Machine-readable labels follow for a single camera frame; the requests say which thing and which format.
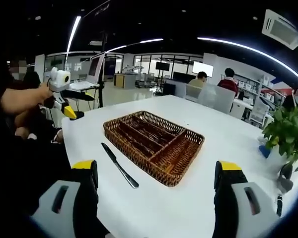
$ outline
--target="glass wall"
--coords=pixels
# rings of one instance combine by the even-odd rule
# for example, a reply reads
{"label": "glass wall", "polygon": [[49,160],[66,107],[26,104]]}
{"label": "glass wall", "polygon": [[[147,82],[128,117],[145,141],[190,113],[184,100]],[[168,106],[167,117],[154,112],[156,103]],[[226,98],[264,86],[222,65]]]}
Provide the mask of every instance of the glass wall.
{"label": "glass wall", "polygon": [[[95,54],[89,55],[75,55],[68,56],[66,61],[66,55],[51,56],[45,58],[45,79],[50,77],[50,71],[53,67],[57,67],[58,70],[65,70],[71,72],[71,80],[86,79],[89,68],[90,68],[90,58]],[[107,54],[107,57],[115,58],[115,73],[121,72],[123,55]]]}
{"label": "glass wall", "polygon": [[188,56],[175,56],[173,72],[188,73]]}
{"label": "glass wall", "polygon": [[152,76],[159,77],[159,70],[155,69],[157,62],[161,62],[162,55],[152,55],[150,60],[149,73]]}
{"label": "glass wall", "polygon": [[[141,55],[134,57],[134,66],[144,67],[142,73],[151,73],[155,77],[166,76],[172,78],[173,72],[196,75],[192,72],[194,61],[203,62],[202,57],[181,55]],[[155,69],[156,63],[168,63],[169,71]]]}

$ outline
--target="man in red shirt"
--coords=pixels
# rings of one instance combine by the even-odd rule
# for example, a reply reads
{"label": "man in red shirt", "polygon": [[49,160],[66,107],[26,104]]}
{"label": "man in red shirt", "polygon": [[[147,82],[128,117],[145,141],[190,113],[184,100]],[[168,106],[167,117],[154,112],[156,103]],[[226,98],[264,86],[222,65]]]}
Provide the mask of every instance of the man in red shirt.
{"label": "man in red shirt", "polygon": [[221,80],[218,83],[218,86],[235,92],[235,96],[237,96],[238,87],[237,87],[237,84],[233,81],[233,77],[235,75],[234,70],[231,68],[227,68],[225,70],[225,75],[226,75],[225,79]]}

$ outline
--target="white chair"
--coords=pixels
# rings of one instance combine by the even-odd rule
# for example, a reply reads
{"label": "white chair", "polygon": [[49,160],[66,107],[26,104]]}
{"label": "white chair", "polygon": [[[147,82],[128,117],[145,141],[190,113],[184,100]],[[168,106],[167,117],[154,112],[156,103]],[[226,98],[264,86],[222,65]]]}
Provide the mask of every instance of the white chair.
{"label": "white chair", "polygon": [[229,114],[232,117],[235,117],[241,120],[243,117],[244,111],[245,111],[245,106],[242,106],[233,102],[233,107]]}
{"label": "white chair", "polygon": [[264,104],[260,98],[256,99],[254,108],[249,115],[249,122],[251,124],[252,122],[255,122],[257,124],[260,124],[260,127],[262,127],[268,109],[269,106]]}
{"label": "white chair", "polygon": [[197,103],[229,114],[234,98],[235,92],[206,83],[201,90]]}
{"label": "white chair", "polygon": [[202,88],[192,86],[190,84],[185,85],[185,99],[196,102],[200,95]]}

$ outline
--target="knife handle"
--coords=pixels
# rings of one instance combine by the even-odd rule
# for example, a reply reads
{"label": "knife handle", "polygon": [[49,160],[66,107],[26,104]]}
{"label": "knife handle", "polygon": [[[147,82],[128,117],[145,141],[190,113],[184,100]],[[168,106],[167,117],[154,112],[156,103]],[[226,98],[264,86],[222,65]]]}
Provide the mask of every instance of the knife handle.
{"label": "knife handle", "polygon": [[133,188],[138,188],[139,184],[120,166],[118,162],[115,163],[119,171],[122,173],[124,178],[127,180],[127,182],[130,184]]}

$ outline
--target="desk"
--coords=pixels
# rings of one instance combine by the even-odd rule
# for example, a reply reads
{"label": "desk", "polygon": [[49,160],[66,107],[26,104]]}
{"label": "desk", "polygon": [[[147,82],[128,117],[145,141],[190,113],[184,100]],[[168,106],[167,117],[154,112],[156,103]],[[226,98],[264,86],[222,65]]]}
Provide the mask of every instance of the desk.
{"label": "desk", "polygon": [[250,105],[242,100],[239,100],[237,98],[234,98],[233,103],[239,104],[240,106],[244,106],[250,110],[253,110],[253,108],[254,108],[252,105]]}
{"label": "desk", "polygon": [[124,89],[135,88],[136,77],[138,74],[114,74],[114,86]]}
{"label": "desk", "polygon": [[[93,84],[93,83],[90,83],[88,81],[80,81],[80,82],[70,84],[70,89],[72,89],[72,90],[86,91],[86,90],[89,90],[89,89],[95,89],[93,109],[95,109],[95,96],[96,96],[96,90],[98,89],[98,87],[99,87],[99,84]],[[78,104],[79,104],[79,102],[77,100],[76,101],[76,107],[77,107],[77,110],[79,111]]]}
{"label": "desk", "polygon": [[[104,122],[141,110],[205,136],[201,151],[175,187],[166,187],[139,169],[104,135]],[[62,123],[70,164],[97,161],[97,216],[114,237],[212,237],[217,160],[237,163],[248,181],[256,182],[272,201],[277,197],[274,178],[265,173],[265,159],[258,150],[262,130],[200,104],[169,95],[88,111],[83,118],[64,118]],[[138,189],[131,188],[122,177],[101,142],[139,183]]]}

